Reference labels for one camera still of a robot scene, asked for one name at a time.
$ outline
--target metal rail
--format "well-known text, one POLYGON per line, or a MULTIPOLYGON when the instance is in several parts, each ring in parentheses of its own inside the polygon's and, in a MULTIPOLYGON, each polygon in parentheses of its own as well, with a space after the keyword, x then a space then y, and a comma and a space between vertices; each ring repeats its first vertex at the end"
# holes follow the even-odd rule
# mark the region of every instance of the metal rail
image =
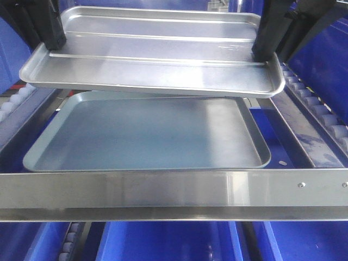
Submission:
POLYGON ((0 220, 348 220, 347 169, 0 176, 0 220))

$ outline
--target blue bin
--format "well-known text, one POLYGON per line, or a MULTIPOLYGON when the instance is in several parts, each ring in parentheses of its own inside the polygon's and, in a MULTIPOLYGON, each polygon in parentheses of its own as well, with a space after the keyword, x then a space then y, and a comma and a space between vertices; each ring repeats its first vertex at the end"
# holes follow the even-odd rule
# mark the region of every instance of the blue bin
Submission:
POLYGON ((69 223, 0 223, 0 261, 56 261, 69 223))
POLYGON ((263 261, 348 260, 348 222, 254 222, 263 261))
POLYGON ((262 9, 263 0, 243 0, 240 11, 242 13, 255 13, 261 15, 262 9))
POLYGON ((97 261, 242 261, 235 222, 108 222, 97 261))
POLYGON ((206 11, 209 0, 76 0, 76 5, 206 11))
POLYGON ((0 94, 19 78, 19 70, 30 56, 29 47, 0 17, 0 94))
POLYGON ((289 66, 348 124, 348 16, 313 38, 289 66))

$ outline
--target screw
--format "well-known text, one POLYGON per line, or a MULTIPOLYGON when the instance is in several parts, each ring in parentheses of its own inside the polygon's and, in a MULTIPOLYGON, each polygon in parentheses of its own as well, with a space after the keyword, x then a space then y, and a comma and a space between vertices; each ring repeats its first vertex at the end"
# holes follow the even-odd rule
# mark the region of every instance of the screw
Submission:
POLYGON ((282 166, 287 166, 288 165, 288 163, 286 163, 286 162, 284 162, 282 160, 279 161, 279 164, 281 164, 282 166))
POLYGON ((299 188, 304 188, 304 187, 306 186, 306 184, 305 184, 305 182, 301 182, 301 183, 297 184, 297 186, 298 186, 299 188))

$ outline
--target raised tray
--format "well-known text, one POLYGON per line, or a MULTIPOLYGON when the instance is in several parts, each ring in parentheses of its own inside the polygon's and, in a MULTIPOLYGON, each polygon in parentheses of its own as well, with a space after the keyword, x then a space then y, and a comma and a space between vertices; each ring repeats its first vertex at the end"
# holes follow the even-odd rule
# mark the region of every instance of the raised tray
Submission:
POLYGON ((41 44, 20 77, 34 86, 161 94, 271 97, 278 59, 255 63, 255 14, 74 7, 66 45, 41 44))

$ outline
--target aluminum tray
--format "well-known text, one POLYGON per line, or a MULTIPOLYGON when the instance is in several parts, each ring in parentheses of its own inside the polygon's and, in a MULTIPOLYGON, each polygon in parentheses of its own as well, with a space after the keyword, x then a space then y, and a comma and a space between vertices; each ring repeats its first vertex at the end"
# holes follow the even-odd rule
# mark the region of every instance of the aluminum tray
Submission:
POLYGON ((271 97, 278 59, 252 60, 259 16, 74 7, 59 51, 41 44, 20 72, 34 86, 161 94, 271 97))
POLYGON ((239 169, 270 151, 241 98, 84 92, 24 158, 31 171, 239 169))

